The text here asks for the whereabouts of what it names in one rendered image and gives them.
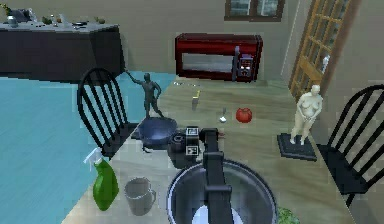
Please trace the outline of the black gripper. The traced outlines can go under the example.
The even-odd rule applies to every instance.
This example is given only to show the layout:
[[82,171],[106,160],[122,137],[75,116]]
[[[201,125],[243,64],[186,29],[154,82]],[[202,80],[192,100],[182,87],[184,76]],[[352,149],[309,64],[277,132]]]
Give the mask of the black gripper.
[[181,132],[177,132],[171,137],[169,145],[143,144],[142,151],[145,153],[167,151],[168,157],[177,169],[184,169],[197,164],[197,157],[201,152],[198,136],[188,136]]

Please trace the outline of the dark blue bowl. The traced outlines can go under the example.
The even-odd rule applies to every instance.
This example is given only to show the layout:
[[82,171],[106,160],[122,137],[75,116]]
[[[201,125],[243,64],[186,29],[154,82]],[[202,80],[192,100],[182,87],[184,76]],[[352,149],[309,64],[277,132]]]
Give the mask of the dark blue bowl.
[[177,122],[171,118],[145,118],[138,126],[138,136],[142,144],[169,144],[171,137],[177,131]]

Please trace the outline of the grey mug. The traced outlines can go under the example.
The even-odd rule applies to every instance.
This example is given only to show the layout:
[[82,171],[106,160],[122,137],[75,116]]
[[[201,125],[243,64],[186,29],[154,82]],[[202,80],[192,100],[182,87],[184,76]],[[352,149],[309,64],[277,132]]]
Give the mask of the grey mug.
[[136,216],[147,214],[157,199],[157,193],[145,177],[136,177],[128,181],[124,187],[124,195],[131,212]]

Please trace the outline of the green spray bottle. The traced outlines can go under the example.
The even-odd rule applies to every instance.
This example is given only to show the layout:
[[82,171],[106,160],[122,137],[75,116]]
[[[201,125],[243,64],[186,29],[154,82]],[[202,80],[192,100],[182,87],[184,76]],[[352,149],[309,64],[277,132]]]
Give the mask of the green spray bottle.
[[119,193],[116,174],[104,159],[100,148],[93,149],[83,162],[89,164],[89,168],[95,169],[97,172],[92,189],[93,199],[101,211],[106,211]]

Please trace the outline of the dark bronze figure statue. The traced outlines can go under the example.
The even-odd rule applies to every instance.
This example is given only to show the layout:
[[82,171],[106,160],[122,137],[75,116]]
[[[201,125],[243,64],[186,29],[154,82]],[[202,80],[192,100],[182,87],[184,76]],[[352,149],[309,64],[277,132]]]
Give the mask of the dark bronze figure statue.
[[130,77],[130,79],[135,83],[142,87],[144,91],[144,109],[146,112],[146,117],[150,117],[150,108],[153,108],[153,110],[160,116],[163,117],[163,113],[158,108],[157,100],[162,93],[162,89],[159,86],[158,83],[151,80],[151,75],[149,73],[144,74],[144,80],[138,80],[134,78],[131,73],[126,70],[126,73]]

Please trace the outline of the black spindle-back chair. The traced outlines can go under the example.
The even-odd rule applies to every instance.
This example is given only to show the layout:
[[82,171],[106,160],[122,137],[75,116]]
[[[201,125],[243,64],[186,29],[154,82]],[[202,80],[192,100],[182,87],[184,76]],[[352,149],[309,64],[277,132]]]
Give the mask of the black spindle-back chair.
[[384,131],[384,121],[380,121],[366,142],[348,160],[352,148],[358,142],[368,124],[384,104],[384,84],[366,87],[354,94],[343,111],[325,145],[317,148],[341,195],[347,195],[345,204],[350,207],[356,195],[363,195],[384,177],[384,167],[373,177],[366,179],[364,174],[384,155],[384,143],[357,170],[355,166],[376,143]]
[[138,126],[128,121],[120,86],[115,75],[105,68],[84,73],[78,84],[77,107],[90,136],[109,159]]

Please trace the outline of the red tomato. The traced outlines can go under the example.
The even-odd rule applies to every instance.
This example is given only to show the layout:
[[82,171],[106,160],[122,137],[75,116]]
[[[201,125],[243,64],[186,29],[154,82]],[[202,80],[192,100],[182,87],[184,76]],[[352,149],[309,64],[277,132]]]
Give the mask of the red tomato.
[[252,117],[252,111],[249,108],[239,108],[236,111],[236,120],[240,123],[249,123]]

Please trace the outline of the large black round pan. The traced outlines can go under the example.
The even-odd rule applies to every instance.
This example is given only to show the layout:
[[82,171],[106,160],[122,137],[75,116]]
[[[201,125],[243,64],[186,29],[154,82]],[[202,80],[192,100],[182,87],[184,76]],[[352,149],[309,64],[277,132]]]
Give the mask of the large black round pan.
[[[224,177],[232,187],[231,224],[278,224],[278,209],[264,179],[248,166],[226,159]],[[206,171],[201,163],[181,170],[167,192],[170,224],[209,224],[204,204]]]

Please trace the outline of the red microwave oven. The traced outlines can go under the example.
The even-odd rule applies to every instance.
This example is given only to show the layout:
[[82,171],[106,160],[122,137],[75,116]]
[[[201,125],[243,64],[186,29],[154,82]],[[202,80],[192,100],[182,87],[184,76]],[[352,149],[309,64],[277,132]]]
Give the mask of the red microwave oven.
[[[252,82],[258,77],[263,40],[260,35],[182,33],[175,38],[176,74],[187,78],[201,78],[233,82]],[[212,68],[185,68],[184,53],[229,56],[228,71]]]

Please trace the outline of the dark counter cabinet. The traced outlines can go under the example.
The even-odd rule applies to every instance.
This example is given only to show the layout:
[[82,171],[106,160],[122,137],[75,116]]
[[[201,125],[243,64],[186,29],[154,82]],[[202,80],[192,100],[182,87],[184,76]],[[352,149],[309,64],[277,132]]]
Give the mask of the dark counter cabinet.
[[0,24],[0,77],[77,83],[93,68],[125,67],[119,26]]

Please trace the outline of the green lettuce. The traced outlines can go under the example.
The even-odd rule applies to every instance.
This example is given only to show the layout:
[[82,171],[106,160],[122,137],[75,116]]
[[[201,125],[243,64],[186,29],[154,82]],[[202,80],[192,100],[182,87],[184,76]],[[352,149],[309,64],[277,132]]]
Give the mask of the green lettuce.
[[278,224],[300,224],[300,220],[287,208],[278,208]]

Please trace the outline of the white figure statue black base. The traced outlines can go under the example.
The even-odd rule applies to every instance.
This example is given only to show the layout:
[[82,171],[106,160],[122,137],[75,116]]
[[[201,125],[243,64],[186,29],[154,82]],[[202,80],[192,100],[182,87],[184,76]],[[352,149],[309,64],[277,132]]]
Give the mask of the white figure statue black base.
[[313,85],[309,92],[304,93],[299,98],[291,133],[281,133],[277,136],[282,157],[317,161],[314,149],[307,137],[317,116],[322,111],[322,102],[323,98],[320,95],[319,85]]

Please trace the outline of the brown framed window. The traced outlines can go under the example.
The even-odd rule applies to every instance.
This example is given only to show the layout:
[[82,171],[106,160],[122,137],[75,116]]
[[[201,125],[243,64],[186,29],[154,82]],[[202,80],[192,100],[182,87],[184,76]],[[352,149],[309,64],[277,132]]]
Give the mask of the brown framed window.
[[225,21],[280,22],[285,0],[226,0]]

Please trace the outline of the wooden glass-paned door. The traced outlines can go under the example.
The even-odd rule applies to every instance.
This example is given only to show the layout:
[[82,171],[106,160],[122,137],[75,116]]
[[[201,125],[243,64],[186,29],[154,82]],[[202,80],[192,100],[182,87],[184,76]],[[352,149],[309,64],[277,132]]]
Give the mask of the wooden glass-paned door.
[[[313,85],[320,85],[321,94],[325,94],[361,2],[312,0],[289,81],[295,101]],[[330,60],[322,73],[322,60],[327,54]]]

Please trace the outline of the dark kettle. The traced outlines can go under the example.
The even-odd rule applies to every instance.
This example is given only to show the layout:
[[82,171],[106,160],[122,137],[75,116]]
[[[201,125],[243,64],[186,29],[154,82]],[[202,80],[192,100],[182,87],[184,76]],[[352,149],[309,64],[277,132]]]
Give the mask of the dark kettle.
[[30,21],[29,11],[26,9],[12,9],[10,15],[13,16],[18,23]]

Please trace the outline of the grey yellow-handled knife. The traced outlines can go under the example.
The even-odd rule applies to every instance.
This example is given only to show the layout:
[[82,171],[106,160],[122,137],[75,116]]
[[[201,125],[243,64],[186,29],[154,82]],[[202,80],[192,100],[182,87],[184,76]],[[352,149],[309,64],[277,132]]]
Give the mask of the grey yellow-handled knife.
[[196,92],[196,95],[192,97],[192,110],[195,111],[199,102],[201,90]]

